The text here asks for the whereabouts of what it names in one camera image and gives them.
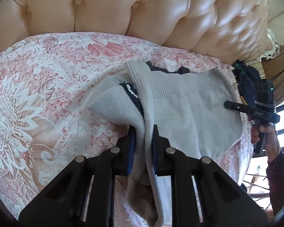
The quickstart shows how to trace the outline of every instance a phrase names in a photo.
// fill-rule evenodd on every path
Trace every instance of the gray sweater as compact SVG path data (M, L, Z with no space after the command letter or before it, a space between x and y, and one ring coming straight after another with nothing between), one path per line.
M216 158L240 140L239 112L227 110L226 100L236 101L235 92L217 69L200 73L151 72L143 60L126 62L128 74L105 78L91 94L90 109L106 120L136 128L133 171L128 178L127 200L148 222L162 226L171 218L170 177L157 177L152 163L154 124L160 136L187 156ZM132 82L138 92L144 120L121 82Z

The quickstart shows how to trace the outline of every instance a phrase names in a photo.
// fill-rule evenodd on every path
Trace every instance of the sweater sleeve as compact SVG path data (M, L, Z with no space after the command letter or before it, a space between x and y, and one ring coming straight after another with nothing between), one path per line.
M281 152L266 169L270 187L270 202L276 215L284 206L284 153Z

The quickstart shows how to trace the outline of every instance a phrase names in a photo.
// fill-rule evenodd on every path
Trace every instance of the silver rivet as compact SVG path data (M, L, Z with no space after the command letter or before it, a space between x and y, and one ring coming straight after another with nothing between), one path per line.
M81 163L81 162L84 161L84 159L85 159L84 156L79 155L79 156L77 156L77 157L75 158L75 161L78 162L78 163Z
M120 152L120 149L119 149L118 147L112 147L112 148L111 148L111 152L112 152L113 154L117 154L117 153Z
M202 158L202 162L204 164L209 164L211 162L211 159L209 157L205 156L205 157Z
M166 149L166 152L169 153L169 154L173 154L173 153L175 153L175 151L176 150L173 147L169 147L169 148Z

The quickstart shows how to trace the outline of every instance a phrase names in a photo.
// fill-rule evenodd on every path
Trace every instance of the leather upholstery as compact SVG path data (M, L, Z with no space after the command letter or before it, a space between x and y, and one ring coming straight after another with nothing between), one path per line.
M266 0L1 0L0 52L42 33L128 35L233 63L271 47Z

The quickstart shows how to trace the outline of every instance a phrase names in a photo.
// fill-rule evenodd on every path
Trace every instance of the pink floral fabric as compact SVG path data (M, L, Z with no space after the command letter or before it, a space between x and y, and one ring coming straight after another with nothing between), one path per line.
M93 157L125 135L124 126L90 113L87 92L128 60L148 57L157 66L192 72L222 69L237 92L232 66L186 50L105 33L28 37L0 53L0 198L18 218L21 210L77 155ZM241 115L241 141L216 162L238 183L252 154L250 127ZM116 226L147 226L125 199L117 177Z

